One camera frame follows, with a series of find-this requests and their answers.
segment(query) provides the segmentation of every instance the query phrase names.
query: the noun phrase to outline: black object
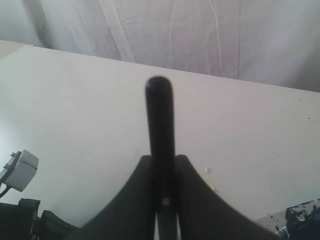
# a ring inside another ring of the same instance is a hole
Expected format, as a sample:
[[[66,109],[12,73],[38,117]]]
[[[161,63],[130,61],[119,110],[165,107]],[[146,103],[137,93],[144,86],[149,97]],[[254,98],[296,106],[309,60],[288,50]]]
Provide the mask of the black object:
[[[78,229],[51,211],[38,217],[40,201],[20,199],[18,205],[0,203],[1,240],[63,240]]]
[[[18,205],[0,203],[0,239],[32,240],[39,203],[24,198]]]
[[[146,84],[152,156],[143,156],[119,194],[67,240],[277,240],[226,204],[203,182],[184,155],[175,157],[173,94],[170,82]]]

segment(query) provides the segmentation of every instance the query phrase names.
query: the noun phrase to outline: white curtain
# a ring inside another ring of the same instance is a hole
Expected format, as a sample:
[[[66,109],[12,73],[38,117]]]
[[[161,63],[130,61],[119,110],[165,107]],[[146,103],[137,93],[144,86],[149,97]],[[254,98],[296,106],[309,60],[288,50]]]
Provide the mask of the white curtain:
[[[319,12],[319,0],[0,0],[0,39],[320,92]]]

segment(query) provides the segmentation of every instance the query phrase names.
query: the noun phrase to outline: white table surface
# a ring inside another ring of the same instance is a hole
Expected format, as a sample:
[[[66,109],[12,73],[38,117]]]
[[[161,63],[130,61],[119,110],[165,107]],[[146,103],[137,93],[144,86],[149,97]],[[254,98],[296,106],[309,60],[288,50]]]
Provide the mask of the white table surface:
[[[27,44],[0,40],[0,61]]]
[[[24,46],[0,62],[0,164],[40,158],[25,191],[81,226],[150,153],[145,83],[172,81],[177,154],[251,219],[320,197],[320,94]]]

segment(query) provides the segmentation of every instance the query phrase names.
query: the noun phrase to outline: black handle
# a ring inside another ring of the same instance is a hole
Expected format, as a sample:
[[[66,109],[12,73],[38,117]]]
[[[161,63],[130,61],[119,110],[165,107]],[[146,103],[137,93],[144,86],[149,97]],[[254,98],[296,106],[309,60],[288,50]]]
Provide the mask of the black handle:
[[[145,87],[160,239],[177,239],[174,101],[171,83],[156,76]]]

